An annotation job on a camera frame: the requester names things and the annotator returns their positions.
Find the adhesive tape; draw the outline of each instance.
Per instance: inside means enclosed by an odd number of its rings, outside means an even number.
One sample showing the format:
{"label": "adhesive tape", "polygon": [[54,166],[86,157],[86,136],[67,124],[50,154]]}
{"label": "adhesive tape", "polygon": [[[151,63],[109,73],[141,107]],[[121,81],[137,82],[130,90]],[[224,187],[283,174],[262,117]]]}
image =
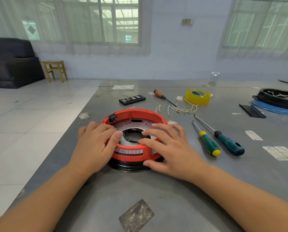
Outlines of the adhesive tape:
{"label": "adhesive tape", "polygon": [[210,102],[210,93],[202,90],[187,90],[185,100],[194,105],[206,105]]}

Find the orange handled screwdriver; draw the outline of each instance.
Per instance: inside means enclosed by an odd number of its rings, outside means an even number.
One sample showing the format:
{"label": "orange handled screwdriver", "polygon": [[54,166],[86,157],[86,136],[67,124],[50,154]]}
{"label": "orange handled screwdriver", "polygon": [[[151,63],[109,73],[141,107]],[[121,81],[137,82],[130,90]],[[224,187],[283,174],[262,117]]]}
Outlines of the orange handled screwdriver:
{"label": "orange handled screwdriver", "polygon": [[159,97],[159,98],[163,98],[164,100],[170,102],[173,106],[177,107],[177,105],[175,105],[174,103],[172,103],[171,101],[169,101],[159,90],[155,89],[154,90],[154,94]]}

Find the wooden stool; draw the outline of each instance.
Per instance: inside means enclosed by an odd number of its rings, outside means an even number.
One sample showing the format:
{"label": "wooden stool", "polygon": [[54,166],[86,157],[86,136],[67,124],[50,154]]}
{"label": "wooden stool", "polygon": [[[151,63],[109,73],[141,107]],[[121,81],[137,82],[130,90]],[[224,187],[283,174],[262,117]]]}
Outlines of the wooden stool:
{"label": "wooden stool", "polygon": [[55,74],[54,74],[54,69],[58,70],[59,76],[60,76],[60,79],[61,79],[62,83],[64,82],[62,74],[64,74],[66,80],[68,80],[66,68],[64,67],[63,61],[56,61],[56,62],[54,62],[54,61],[52,61],[52,62],[43,62],[42,61],[42,64],[43,64],[43,67],[44,67],[44,70],[45,70],[45,73],[46,73],[46,77],[48,78],[49,82],[51,82],[50,77],[49,77],[49,73],[51,73],[53,75],[53,80],[56,80]]}

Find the finger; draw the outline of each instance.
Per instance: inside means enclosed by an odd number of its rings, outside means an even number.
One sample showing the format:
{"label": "finger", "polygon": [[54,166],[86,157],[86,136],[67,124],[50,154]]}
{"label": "finger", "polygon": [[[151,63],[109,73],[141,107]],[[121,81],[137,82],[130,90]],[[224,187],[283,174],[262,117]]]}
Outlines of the finger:
{"label": "finger", "polygon": [[161,173],[168,173],[169,166],[166,163],[156,162],[153,160],[145,160],[143,165],[150,167],[152,170]]}
{"label": "finger", "polygon": [[100,138],[103,141],[103,143],[105,143],[115,132],[116,132],[115,129],[108,129],[100,133]]}
{"label": "finger", "polygon": [[80,139],[80,138],[84,135],[84,133],[85,133],[85,131],[86,131],[86,128],[87,128],[87,127],[80,127],[80,128],[79,128],[77,139]]}
{"label": "finger", "polygon": [[185,129],[183,127],[181,127],[178,124],[170,124],[170,125],[178,131],[178,136],[180,136],[182,139],[187,141],[186,132],[185,132]]}
{"label": "finger", "polygon": [[94,130],[96,127],[98,127],[99,126],[99,124],[97,123],[97,122],[95,122],[95,121],[91,121],[91,122],[89,122],[89,124],[87,125],[87,129],[86,129],[86,131],[87,132],[91,132],[92,130]]}
{"label": "finger", "polygon": [[139,144],[143,144],[143,145],[146,145],[152,149],[154,149],[156,152],[158,152],[160,155],[162,155],[163,157],[166,156],[167,154],[167,148],[166,148],[166,145],[156,141],[156,140],[151,140],[151,139],[148,139],[148,138],[143,138],[143,139],[140,139],[138,141]]}
{"label": "finger", "polygon": [[107,155],[112,156],[117,144],[119,143],[121,137],[123,136],[123,132],[116,131],[108,141],[106,147],[104,148],[103,152]]}
{"label": "finger", "polygon": [[154,128],[157,128],[157,129],[161,129],[161,130],[164,130],[165,132],[167,132],[173,139],[178,139],[178,134],[176,132],[175,129],[173,129],[172,126],[170,125],[166,125],[166,124],[152,124],[152,126]]}
{"label": "finger", "polygon": [[162,142],[165,144],[169,144],[170,141],[173,141],[173,139],[164,131],[160,129],[148,129],[142,132],[143,135],[151,135],[159,138]]}
{"label": "finger", "polygon": [[114,126],[112,126],[112,125],[101,124],[101,125],[99,125],[98,127],[96,127],[94,129],[94,132],[95,133],[102,133],[102,132],[104,132],[105,130],[108,130],[108,129],[116,130],[116,128]]}

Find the white tiled floor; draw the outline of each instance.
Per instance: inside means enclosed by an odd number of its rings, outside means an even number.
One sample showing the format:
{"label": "white tiled floor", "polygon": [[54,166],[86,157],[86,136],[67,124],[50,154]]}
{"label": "white tiled floor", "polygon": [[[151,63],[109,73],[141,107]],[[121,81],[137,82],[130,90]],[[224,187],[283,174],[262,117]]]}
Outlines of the white tiled floor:
{"label": "white tiled floor", "polygon": [[19,89],[0,89],[0,216],[101,81],[42,80]]}

